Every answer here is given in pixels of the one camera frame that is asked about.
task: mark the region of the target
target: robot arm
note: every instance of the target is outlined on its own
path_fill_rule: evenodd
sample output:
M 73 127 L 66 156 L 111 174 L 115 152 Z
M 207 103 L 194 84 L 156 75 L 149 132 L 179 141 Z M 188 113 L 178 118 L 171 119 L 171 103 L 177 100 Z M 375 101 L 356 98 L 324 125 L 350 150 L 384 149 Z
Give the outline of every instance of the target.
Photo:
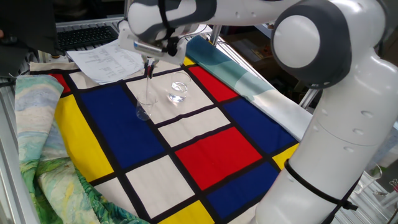
M 278 64 L 309 88 L 324 89 L 290 168 L 341 199 L 398 117 L 398 68 L 374 51 L 386 27 L 378 0 L 135 0 L 119 39 L 124 49 L 181 64 L 186 41 L 178 36 L 199 23 L 274 20 Z M 335 207 L 283 169 L 251 224 L 322 223 Z
M 199 24 L 249 26 L 270 22 L 299 0 L 135 0 L 119 25 L 120 46 L 181 64 L 187 42 L 179 36 Z

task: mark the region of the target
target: computer keyboard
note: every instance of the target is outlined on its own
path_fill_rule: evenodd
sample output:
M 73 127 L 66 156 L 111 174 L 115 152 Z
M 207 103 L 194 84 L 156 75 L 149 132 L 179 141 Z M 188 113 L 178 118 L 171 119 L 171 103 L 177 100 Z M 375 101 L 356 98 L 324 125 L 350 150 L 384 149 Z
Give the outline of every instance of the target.
M 111 26 L 92 27 L 58 33 L 58 43 L 62 50 L 85 45 L 104 44 L 116 40 L 118 33 Z

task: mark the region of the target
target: red rectangle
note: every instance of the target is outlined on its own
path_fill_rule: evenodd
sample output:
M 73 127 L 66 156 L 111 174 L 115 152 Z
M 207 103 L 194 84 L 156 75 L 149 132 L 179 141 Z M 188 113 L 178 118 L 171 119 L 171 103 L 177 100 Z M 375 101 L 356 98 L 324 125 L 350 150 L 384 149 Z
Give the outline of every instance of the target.
M 199 140 L 176 155 L 202 190 L 261 158 L 235 127 Z
M 218 102 L 228 100 L 238 96 L 235 91 L 230 89 L 224 83 L 220 82 L 212 74 L 208 73 L 202 67 L 196 66 L 189 70 L 199 79 L 205 88 L 216 98 Z
M 67 85 L 65 79 L 63 78 L 63 76 L 61 74 L 49 74 L 52 77 L 56 78 L 58 80 L 58 82 L 63 86 L 63 92 L 62 93 L 69 93 L 70 92 L 70 88 Z

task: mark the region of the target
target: painted fabric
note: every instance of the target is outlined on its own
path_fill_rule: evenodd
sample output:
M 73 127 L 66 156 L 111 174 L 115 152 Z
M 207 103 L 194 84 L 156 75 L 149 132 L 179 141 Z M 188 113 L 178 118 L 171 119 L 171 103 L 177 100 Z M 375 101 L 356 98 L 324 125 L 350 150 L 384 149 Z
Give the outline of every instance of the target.
M 191 63 L 199 64 L 263 113 L 277 121 L 295 139 L 300 141 L 303 138 L 312 115 L 279 93 L 272 85 L 246 71 L 199 36 L 194 37 L 188 43 L 187 57 L 190 58 Z
M 75 166 L 110 202 L 149 223 L 247 224 L 298 145 L 189 58 L 182 67 L 157 65 L 149 121 L 136 116 L 142 72 L 98 86 L 74 63 L 33 66 L 34 74 L 59 74 L 70 89 L 55 119 Z M 179 104 L 167 99 L 174 72 L 192 78 Z
M 65 90 L 48 75 L 16 82 L 20 168 L 40 222 L 146 224 L 108 202 L 73 165 L 54 120 Z

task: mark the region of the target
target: blue square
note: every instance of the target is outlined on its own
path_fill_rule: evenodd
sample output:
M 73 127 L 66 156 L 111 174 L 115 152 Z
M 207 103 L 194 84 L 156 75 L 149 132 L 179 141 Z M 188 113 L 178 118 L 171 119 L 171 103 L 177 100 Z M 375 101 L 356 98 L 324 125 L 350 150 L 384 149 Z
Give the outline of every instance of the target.
M 220 217 L 226 218 L 246 203 L 264 195 L 277 176 L 278 172 L 266 162 L 209 194 L 207 199 Z
M 266 153 L 272 153 L 295 141 L 281 125 L 245 99 L 227 103 L 224 108 Z
M 164 152 L 121 86 L 82 93 L 81 98 L 122 168 Z

